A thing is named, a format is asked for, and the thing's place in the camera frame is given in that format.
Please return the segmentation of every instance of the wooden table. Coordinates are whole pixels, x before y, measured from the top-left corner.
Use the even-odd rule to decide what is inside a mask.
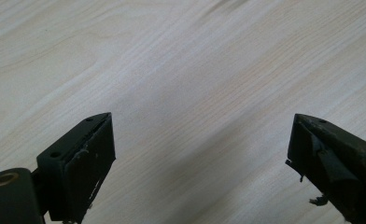
[[[84,223],[344,223],[284,161],[295,113],[366,140],[366,1],[0,1],[0,171],[107,111]]]

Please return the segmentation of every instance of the wood grain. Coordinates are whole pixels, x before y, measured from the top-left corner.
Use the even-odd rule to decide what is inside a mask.
[[[366,1],[0,1],[0,171],[106,111],[84,223],[344,223],[284,161],[295,113],[366,140]]]

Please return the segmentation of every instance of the screw hole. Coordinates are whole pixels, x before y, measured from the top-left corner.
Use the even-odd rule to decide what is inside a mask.
[[[0,187],[7,185],[16,179],[18,179],[20,175],[17,173],[7,173],[4,175],[0,175]]]
[[[52,158],[57,158],[57,157],[61,156],[61,152],[52,152],[50,156]]]

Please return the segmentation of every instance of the black plastic part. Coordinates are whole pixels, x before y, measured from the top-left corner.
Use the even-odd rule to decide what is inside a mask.
[[[326,205],[328,201],[329,199],[325,195],[322,195],[321,197],[317,197],[316,199],[310,199],[309,203],[312,203],[316,206],[323,206]]]
[[[352,223],[366,223],[366,142],[332,123],[296,114],[286,164]]]
[[[32,174],[24,168],[0,172],[0,224],[43,224]]]
[[[110,113],[82,120],[37,157],[52,220],[81,223],[115,160]]]
[[[46,184],[44,183],[43,178],[38,169],[35,169],[32,172],[32,180],[35,185],[35,195],[37,196],[40,214],[44,216],[49,210],[47,208],[48,206],[47,200],[49,199],[49,194],[47,193]]]

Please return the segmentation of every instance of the round metal hole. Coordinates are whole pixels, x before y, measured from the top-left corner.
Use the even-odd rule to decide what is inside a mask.
[[[0,187],[8,185],[18,179],[18,173],[7,173],[0,175]]]

